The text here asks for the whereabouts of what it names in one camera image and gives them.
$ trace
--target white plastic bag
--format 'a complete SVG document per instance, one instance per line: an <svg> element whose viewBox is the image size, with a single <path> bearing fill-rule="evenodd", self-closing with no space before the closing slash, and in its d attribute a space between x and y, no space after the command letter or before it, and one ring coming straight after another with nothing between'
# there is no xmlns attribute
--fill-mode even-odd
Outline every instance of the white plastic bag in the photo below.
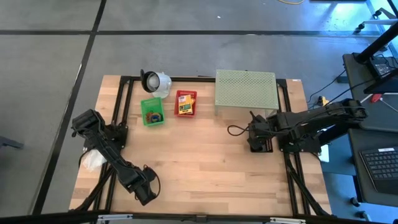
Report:
<svg viewBox="0 0 398 224"><path fill-rule="evenodd" d="M106 159L101 155L96 149L92 149L87 152L83 165L90 171L93 172L95 169L101 167L101 165L106 162Z"/></svg>

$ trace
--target desk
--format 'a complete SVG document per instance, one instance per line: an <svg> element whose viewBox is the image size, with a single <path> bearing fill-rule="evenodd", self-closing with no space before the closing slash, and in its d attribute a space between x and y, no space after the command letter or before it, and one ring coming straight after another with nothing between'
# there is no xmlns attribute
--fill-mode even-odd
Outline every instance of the desk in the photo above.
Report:
<svg viewBox="0 0 398 224"><path fill-rule="evenodd" d="M343 61L347 71L347 77L349 79L349 85L353 86L366 80L371 79L371 74L366 65L358 64L352 54L345 54ZM363 93L363 90L371 85L372 82L363 84L351 90L351 94L355 100L362 100L367 95ZM386 97L398 97L397 95L388 95ZM368 103L363 103L363 106L369 110L370 106ZM386 111L390 113L391 109L386 107ZM380 121L379 125L388 123L387 119L383 119L382 116L376 118ZM358 185L356 186L358 200L362 200L368 203L375 203L381 205L390 205L398 207L398 196L388 195L377 192L372 183L368 172L361 160L360 151L368 149L377 149L384 147L398 146L398 133L388 133L381 131L367 131L362 129L350 129L348 131L349 141L351 143L351 150L353 153L354 164L356 166L356 177L358 178Z"/></svg>
<svg viewBox="0 0 398 224"><path fill-rule="evenodd" d="M107 124L112 117L119 79L120 76L104 76L99 90L95 109ZM292 111L306 110L301 81L286 80L286 83ZM177 90L198 92L197 114L193 119L174 116ZM247 126L251 120L249 110L220 108L215 116L214 93L215 84L211 82L173 82L170 96L163 100L165 124L148 128L142 122L140 101L152 95L142 89L140 82L134 82L127 120L129 134L122 156L139 167L144 164L152 167L160 177L162 191L157 199L143 207L134 199L134 194L116 182L111 211L292 215L283 154L276 139L272 141L273 153L251 153L245 134L233 137L226 131L230 124ZM284 110L284 97L280 100ZM259 109L253 112L270 113ZM323 209L331 212L318 159L311 154L301 155L307 187ZM88 172L80 167L70 208L84 201L97 184L98 176L98 170ZM152 184L157 189L156 181ZM302 212L299 189L297 186L295 189ZM105 187L100 208L104 207L107 191Z"/></svg>

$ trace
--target yellow box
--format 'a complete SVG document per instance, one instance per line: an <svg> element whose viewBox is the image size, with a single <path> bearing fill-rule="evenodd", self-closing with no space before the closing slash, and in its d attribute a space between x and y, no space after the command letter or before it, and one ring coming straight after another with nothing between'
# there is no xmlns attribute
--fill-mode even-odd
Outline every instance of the yellow box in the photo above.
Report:
<svg viewBox="0 0 398 224"><path fill-rule="evenodd" d="M191 95L179 96L179 98L178 98L178 113L179 114L192 113Z"/></svg>

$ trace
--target yellow cable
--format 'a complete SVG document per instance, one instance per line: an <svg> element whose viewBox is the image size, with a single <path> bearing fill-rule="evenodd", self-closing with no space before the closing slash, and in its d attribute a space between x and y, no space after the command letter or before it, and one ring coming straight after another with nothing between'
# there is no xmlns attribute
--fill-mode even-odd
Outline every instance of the yellow cable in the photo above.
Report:
<svg viewBox="0 0 398 224"><path fill-rule="evenodd" d="M285 4L301 4L301 3L304 2L304 0L301 0L299 2L287 2L287 1L284 1L284 0L278 0L278 1L280 1L282 3L285 3Z"/></svg>

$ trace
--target perforated metal cover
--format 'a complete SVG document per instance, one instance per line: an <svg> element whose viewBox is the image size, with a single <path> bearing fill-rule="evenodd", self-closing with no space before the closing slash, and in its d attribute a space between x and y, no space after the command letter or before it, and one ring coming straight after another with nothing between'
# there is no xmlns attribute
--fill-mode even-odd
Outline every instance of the perforated metal cover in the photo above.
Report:
<svg viewBox="0 0 398 224"><path fill-rule="evenodd" d="M217 70L215 105L278 109L275 73Z"/></svg>

